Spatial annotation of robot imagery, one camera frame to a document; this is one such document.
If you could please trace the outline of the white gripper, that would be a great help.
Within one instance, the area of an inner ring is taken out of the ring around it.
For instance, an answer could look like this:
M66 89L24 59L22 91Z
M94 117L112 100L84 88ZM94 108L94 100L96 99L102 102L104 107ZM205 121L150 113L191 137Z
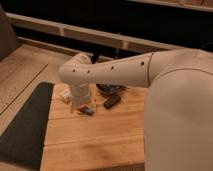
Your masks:
M86 104L91 101L91 91L88 83L69 86L71 101L75 105Z

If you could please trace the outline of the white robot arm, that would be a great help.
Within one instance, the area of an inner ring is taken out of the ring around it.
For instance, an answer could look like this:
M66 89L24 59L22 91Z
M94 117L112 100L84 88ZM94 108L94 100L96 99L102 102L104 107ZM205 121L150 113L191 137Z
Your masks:
M151 52L93 64L81 53L59 69L75 104L91 83L146 87L145 171L213 171L213 53Z

